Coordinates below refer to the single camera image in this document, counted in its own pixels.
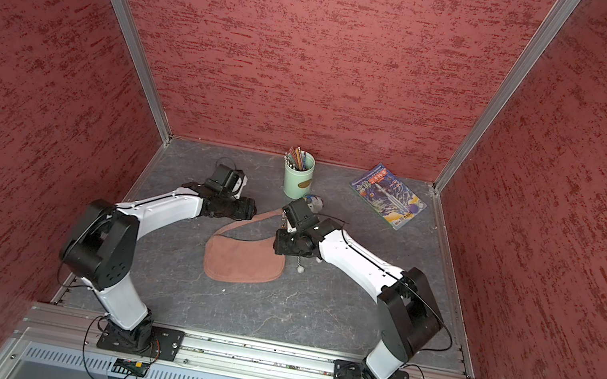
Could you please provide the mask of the yellow blue plush charm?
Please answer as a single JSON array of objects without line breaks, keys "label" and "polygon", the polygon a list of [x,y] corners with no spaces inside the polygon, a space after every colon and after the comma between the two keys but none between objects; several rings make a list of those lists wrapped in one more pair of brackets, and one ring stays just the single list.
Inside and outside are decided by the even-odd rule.
[{"label": "yellow blue plush charm", "polygon": [[305,203],[307,204],[309,210],[313,214],[319,214],[324,208],[323,200],[319,196],[315,196],[314,194],[308,194],[304,197]]}]

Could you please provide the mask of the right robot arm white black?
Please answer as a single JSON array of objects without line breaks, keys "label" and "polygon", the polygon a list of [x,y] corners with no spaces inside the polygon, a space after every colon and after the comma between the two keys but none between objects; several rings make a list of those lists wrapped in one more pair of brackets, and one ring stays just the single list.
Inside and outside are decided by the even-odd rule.
[{"label": "right robot arm white black", "polygon": [[314,257],[342,271],[376,304],[379,340],[360,364],[361,379],[391,379],[447,330],[426,275],[377,257],[345,231],[340,220],[283,208],[274,239],[280,256]]}]

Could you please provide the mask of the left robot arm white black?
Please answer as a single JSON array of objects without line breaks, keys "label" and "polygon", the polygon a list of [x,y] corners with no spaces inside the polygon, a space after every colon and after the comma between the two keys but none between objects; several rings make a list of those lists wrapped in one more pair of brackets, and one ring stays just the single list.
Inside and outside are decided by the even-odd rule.
[{"label": "left robot arm white black", "polygon": [[251,220],[256,210],[251,198],[235,198],[195,182],[132,203],[100,199],[87,206],[59,257],[92,290],[112,329],[141,349],[149,341],[152,319],[131,280],[138,240],[199,217]]}]

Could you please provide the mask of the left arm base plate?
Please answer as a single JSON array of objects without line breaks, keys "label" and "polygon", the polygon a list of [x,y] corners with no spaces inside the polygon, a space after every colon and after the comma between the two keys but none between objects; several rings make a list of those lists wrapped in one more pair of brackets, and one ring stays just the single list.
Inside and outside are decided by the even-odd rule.
[{"label": "left arm base plate", "polygon": [[96,347],[104,351],[173,362],[185,337],[185,333],[177,329],[147,324],[129,331],[107,321]]}]

